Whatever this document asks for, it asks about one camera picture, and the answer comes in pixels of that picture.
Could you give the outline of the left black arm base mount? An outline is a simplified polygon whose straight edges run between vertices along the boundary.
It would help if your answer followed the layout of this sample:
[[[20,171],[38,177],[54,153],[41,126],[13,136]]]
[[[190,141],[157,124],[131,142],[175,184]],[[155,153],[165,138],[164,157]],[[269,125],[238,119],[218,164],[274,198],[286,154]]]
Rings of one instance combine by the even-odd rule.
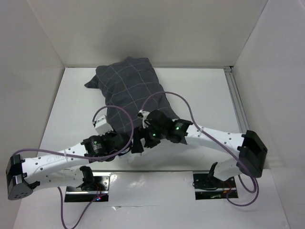
[[[81,190],[80,187],[66,187],[64,202],[80,203],[90,202],[95,199],[95,202],[108,202],[110,176],[109,172],[93,171],[94,183],[88,190]]]

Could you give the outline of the aluminium rail at table edge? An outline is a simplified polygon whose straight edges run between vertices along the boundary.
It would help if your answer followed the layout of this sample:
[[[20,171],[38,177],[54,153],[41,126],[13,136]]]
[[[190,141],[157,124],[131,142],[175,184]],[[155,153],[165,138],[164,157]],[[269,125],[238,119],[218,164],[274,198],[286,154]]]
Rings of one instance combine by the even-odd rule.
[[[245,115],[241,97],[238,92],[237,84],[234,79],[233,67],[231,66],[224,67],[224,74],[227,80],[229,92],[231,95],[231,100],[233,102],[233,107],[234,107],[237,123],[239,126],[239,130],[241,133],[245,133],[247,130],[249,130],[249,124]]]

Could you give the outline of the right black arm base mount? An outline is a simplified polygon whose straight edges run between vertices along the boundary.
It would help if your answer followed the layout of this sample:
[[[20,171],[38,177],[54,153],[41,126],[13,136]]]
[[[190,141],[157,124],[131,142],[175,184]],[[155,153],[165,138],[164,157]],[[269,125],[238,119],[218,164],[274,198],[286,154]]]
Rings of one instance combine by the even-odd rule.
[[[214,200],[238,198],[235,179],[233,177],[221,181],[209,177],[207,172],[193,173],[193,183],[196,200]]]

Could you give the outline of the white pillow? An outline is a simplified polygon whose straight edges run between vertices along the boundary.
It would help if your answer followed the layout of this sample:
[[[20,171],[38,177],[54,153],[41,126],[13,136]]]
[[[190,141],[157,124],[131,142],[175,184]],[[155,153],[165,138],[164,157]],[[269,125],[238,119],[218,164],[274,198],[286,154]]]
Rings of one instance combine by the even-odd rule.
[[[131,167],[142,167],[146,164],[144,160],[144,153],[129,154],[127,163]]]

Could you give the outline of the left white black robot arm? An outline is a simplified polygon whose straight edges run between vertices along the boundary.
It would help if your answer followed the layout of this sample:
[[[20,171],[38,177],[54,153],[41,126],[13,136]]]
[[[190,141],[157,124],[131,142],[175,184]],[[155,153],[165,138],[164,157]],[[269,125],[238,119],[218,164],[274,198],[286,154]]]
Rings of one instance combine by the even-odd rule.
[[[95,185],[93,162],[112,161],[132,145],[126,133],[110,131],[92,135],[60,152],[45,150],[44,156],[23,158],[21,151],[10,157],[6,168],[9,200],[19,200],[50,187],[70,186],[87,191]]]

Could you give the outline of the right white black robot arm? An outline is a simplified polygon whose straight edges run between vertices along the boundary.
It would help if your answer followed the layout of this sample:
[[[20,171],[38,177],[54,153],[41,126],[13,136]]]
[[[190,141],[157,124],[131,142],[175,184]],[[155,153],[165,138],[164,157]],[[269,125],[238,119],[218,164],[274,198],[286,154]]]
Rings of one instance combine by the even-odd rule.
[[[213,187],[240,174],[262,176],[268,150],[254,131],[247,130],[244,134],[218,131],[184,119],[172,120],[159,110],[140,110],[137,116],[142,120],[140,136],[144,138],[144,148],[154,148],[167,140],[228,153],[230,159],[215,162],[210,168],[208,182]]]

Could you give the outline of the dark grey checked pillowcase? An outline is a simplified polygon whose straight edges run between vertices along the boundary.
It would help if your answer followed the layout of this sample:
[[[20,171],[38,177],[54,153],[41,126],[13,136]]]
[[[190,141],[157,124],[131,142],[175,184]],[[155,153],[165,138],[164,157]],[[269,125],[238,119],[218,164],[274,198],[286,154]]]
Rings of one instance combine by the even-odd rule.
[[[107,121],[119,133],[141,126],[137,114],[142,106],[146,111],[160,110],[171,119],[178,118],[148,58],[127,57],[98,66],[85,87],[101,90],[108,106]]]

